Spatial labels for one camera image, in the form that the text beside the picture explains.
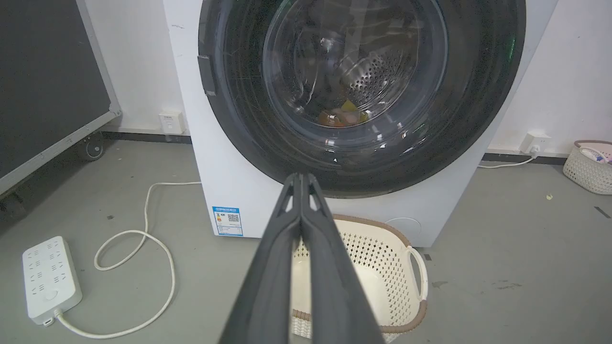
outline black door rim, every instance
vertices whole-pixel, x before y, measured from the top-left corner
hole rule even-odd
[[[437,2],[449,35],[444,81],[431,95],[423,123],[408,136],[390,139],[387,148],[392,149],[386,151],[370,146],[330,155],[312,141],[284,133],[284,124],[262,91],[261,73],[264,33],[281,1],[203,4],[198,43],[204,88],[232,144],[276,181],[283,182],[295,171],[309,171],[333,198],[405,189],[441,171],[476,142],[516,76],[525,35],[524,0],[468,2]],[[342,157],[344,165],[334,164],[334,157]]]

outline white plastic basket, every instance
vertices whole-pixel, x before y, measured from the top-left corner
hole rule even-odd
[[[413,330],[427,310],[423,258],[403,234],[385,223],[344,215],[334,219],[385,341]],[[420,293],[411,255],[420,270]],[[311,338],[310,257],[303,242],[294,252],[291,271],[293,333]]]
[[[587,154],[602,157],[595,161]],[[612,142],[576,141],[563,174],[592,193],[612,195]]]

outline caster wheel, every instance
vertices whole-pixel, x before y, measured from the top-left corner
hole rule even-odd
[[[23,200],[14,192],[0,200],[0,211],[16,220],[21,219],[28,213],[23,206]]]
[[[104,139],[102,134],[95,133],[87,136],[76,147],[79,158],[85,161],[96,161],[104,154]]]

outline concrete floor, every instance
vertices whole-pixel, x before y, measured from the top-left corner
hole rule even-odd
[[[196,181],[191,146],[118,141],[97,162],[56,159],[21,188],[29,215],[0,222],[0,343],[83,343],[27,316],[21,254],[55,235],[72,251],[83,300],[65,316],[83,330],[120,331],[150,318],[170,287],[167,257],[149,241],[108,272],[94,253],[111,235],[142,229],[147,188]],[[612,197],[572,183],[559,166],[478,170],[434,247],[423,323],[395,343],[609,343]],[[161,187],[151,232],[171,250],[177,292],[148,327],[113,343],[215,343],[258,244],[215,237],[198,186]],[[102,265],[131,252],[118,240]],[[308,341],[293,337],[293,343]]]

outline door glass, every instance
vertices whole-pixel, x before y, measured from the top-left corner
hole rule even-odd
[[[444,75],[446,30],[433,1],[285,0],[262,60],[288,128],[319,146],[357,148],[414,127]],[[400,98],[405,108],[390,113]]]

